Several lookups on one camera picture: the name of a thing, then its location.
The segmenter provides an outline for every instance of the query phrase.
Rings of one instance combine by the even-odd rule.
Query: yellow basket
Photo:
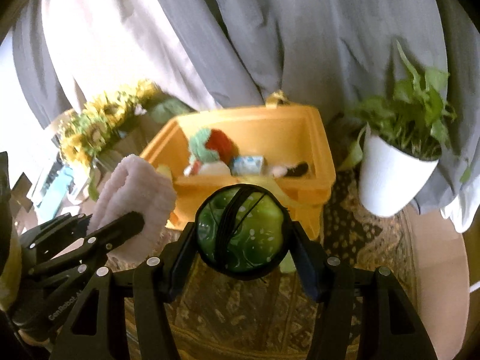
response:
[[[178,195],[170,218],[175,228],[183,229],[194,221],[200,205],[216,190],[245,182],[234,176],[183,175],[189,164],[188,139],[202,127],[222,130],[240,155],[262,155],[269,166],[307,162],[310,169],[305,177],[278,178],[275,182],[290,201],[295,201],[287,205],[292,219],[301,222],[311,239],[321,235],[320,216],[330,198],[335,169],[320,114],[305,105],[228,108],[169,121],[141,157],[155,168],[164,164],[171,169]]]

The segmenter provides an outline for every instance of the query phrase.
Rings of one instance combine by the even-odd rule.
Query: green sphere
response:
[[[234,187],[218,193],[204,206],[198,216],[198,245],[213,263],[218,224],[226,206],[238,190],[239,188]],[[234,273],[242,273],[272,261],[283,246],[283,221],[284,214],[272,198],[261,192],[252,193],[236,213],[237,230],[226,248],[225,268]]]

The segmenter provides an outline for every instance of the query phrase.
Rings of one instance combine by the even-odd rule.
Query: bin handle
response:
[[[277,108],[279,105],[290,105],[292,104],[285,95],[284,91],[279,90],[273,92],[270,96],[267,97],[265,100],[265,107],[266,108]]]

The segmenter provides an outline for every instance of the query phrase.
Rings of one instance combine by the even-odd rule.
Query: small box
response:
[[[232,176],[259,176],[263,172],[264,163],[265,159],[261,155],[235,157],[230,164],[230,170]]]

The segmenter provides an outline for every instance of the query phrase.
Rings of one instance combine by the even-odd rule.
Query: blue item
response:
[[[39,223],[49,221],[55,217],[73,179],[74,172],[70,167],[64,166],[59,171],[37,209]]]
[[[232,176],[261,175],[265,160],[261,155],[235,157],[230,163]]]

